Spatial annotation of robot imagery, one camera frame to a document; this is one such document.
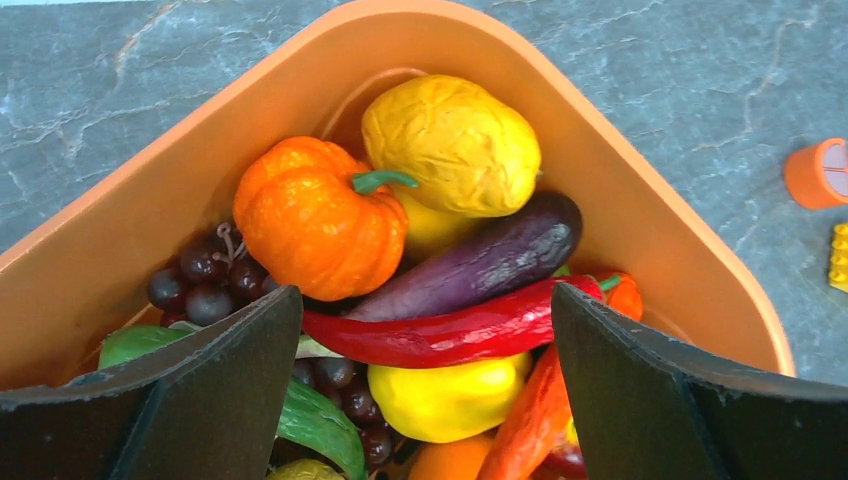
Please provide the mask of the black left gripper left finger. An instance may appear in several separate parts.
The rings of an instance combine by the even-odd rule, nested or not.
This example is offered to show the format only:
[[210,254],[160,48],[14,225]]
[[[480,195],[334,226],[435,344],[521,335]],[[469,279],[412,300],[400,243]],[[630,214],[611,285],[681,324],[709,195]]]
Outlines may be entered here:
[[260,479],[302,318],[283,287],[135,360],[1,396],[5,479]]

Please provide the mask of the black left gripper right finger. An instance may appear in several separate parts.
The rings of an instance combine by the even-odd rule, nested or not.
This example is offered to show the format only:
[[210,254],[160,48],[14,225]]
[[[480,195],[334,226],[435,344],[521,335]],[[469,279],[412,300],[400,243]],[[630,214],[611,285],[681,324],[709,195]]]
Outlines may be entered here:
[[843,479],[847,390],[747,366],[569,285],[552,322],[593,479]]

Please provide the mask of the orange toy pumpkin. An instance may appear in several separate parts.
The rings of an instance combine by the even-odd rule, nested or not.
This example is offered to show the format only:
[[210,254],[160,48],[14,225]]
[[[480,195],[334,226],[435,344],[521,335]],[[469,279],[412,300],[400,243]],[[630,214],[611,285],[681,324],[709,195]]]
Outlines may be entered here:
[[291,137],[242,175],[233,217],[277,284],[321,301],[357,297],[389,280],[403,255],[408,219],[393,184],[418,185],[332,142]]

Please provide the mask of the green toy cucumber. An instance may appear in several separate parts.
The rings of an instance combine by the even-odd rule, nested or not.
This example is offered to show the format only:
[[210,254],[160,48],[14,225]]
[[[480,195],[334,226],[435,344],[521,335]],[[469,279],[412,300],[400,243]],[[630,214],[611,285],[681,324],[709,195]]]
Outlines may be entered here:
[[276,436],[323,455],[349,479],[368,477],[355,425],[327,397],[297,379],[287,387]]

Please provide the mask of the red toy apple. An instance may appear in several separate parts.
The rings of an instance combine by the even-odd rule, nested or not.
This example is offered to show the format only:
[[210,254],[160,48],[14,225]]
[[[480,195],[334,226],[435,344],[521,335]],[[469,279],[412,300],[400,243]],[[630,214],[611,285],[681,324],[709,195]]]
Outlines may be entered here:
[[535,480],[586,479],[580,447],[564,443],[552,449],[532,474]]

